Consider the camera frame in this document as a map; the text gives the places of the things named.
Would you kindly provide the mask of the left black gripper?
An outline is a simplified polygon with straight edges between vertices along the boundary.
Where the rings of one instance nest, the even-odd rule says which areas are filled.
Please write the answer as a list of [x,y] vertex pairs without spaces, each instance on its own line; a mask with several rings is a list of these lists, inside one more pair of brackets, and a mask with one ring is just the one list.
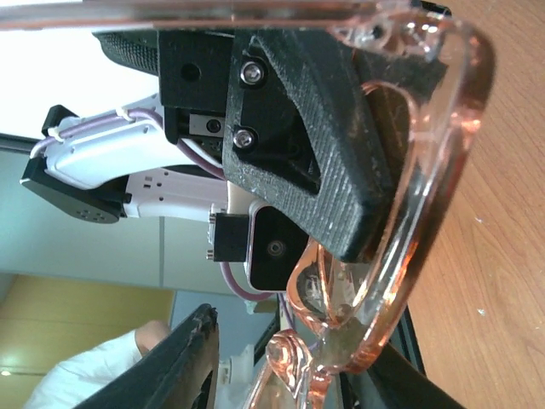
[[222,148],[231,88],[255,87],[254,75],[243,75],[255,62],[245,29],[170,30],[158,32],[158,79],[167,140],[189,139],[217,162]]

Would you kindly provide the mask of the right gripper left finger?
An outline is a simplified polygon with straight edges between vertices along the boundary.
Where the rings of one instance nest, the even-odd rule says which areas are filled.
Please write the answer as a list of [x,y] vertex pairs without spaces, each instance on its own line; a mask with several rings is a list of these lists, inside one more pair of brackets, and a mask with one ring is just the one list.
[[219,368],[217,312],[197,307],[141,361],[80,409],[212,408]]

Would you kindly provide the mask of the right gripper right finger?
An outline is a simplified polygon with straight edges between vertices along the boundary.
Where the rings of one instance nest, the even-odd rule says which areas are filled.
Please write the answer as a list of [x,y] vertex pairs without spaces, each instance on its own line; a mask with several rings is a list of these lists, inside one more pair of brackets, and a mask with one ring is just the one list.
[[342,408],[463,408],[426,376],[409,310],[369,369],[340,375],[340,389]]

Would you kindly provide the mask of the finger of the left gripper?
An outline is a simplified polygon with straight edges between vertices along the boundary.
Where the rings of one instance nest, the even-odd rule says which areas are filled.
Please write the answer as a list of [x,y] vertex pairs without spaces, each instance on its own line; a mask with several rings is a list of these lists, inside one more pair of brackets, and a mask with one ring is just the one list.
[[320,30],[248,30],[255,87],[227,96],[228,181],[283,212],[335,258],[355,262],[383,228],[396,188],[363,84],[428,96],[443,63],[352,49]]

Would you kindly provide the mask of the thin-framed sunglasses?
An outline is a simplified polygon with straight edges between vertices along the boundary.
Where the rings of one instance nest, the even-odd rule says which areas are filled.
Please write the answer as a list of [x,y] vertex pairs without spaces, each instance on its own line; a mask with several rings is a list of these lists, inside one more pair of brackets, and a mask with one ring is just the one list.
[[370,371],[385,408],[456,402],[388,345],[479,131],[485,34],[412,1],[82,1],[2,6],[4,31],[88,28],[158,92],[49,109],[21,183],[77,219],[209,222],[317,336],[267,334],[247,408],[320,408]]

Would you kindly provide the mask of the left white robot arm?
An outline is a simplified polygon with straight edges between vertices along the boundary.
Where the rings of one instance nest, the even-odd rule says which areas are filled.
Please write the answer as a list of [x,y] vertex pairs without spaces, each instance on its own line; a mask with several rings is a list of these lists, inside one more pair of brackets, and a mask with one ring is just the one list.
[[353,49],[323,30],[97,32],[111,61],[158,78],[159,93],[80,118],[51,107],[22,182],[64,212],[96,223],[132,216],[129,183],[176,170],[206,191],[226,180],[278,211],[258,229],[290,247],[311,237],[358,260],[376,242],[398,177],[386,131],[363,87],[421,101],[446,65],[421,55]]

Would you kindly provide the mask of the person in white shirt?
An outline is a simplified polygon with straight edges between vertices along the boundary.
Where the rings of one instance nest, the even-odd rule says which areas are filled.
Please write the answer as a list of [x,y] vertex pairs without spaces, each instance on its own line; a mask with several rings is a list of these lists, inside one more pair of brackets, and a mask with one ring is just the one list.
[[43,377],[23,407],[76,407],[138,363],[170,333],[168,324],[151,320],[59,362]]

